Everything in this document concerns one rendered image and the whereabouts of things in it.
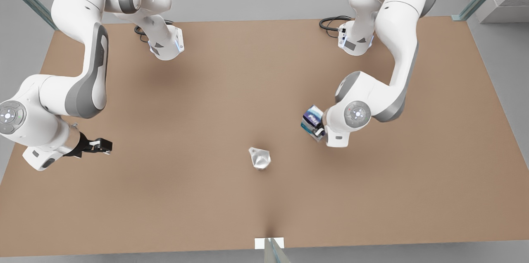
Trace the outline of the blue and white printed box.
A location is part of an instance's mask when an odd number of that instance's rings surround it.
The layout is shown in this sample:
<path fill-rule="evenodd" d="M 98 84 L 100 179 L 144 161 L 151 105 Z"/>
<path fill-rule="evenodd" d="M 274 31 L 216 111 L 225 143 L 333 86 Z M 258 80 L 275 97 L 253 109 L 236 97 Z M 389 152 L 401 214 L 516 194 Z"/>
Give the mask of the blue and white printed box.
<path fill-rule="evenodd" d="M 309 135 L 314 139 L 312 136 L 312 130 L 317 125 L 323 125 L 322 117 L 323 117 L 323 111 L 316 107 L 315 105 L 312 105 L 304 114 L 302 117 L 302 123 L 300 124 L 302 128 L 309 133 Z"/>

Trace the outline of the white post foot plate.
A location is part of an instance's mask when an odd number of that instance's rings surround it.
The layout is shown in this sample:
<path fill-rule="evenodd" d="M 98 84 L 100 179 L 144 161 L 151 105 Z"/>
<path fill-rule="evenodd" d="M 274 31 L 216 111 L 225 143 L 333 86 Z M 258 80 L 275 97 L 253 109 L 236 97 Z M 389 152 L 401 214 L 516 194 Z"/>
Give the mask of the white post foot plate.
<path fill-rule="evenodd" d="M 255 238 L 255 249 L 264 249 L 265 242 L 275 240 L 276 244 L 283 249 L 285 248 L 285 239 L 284 238 Z"/>

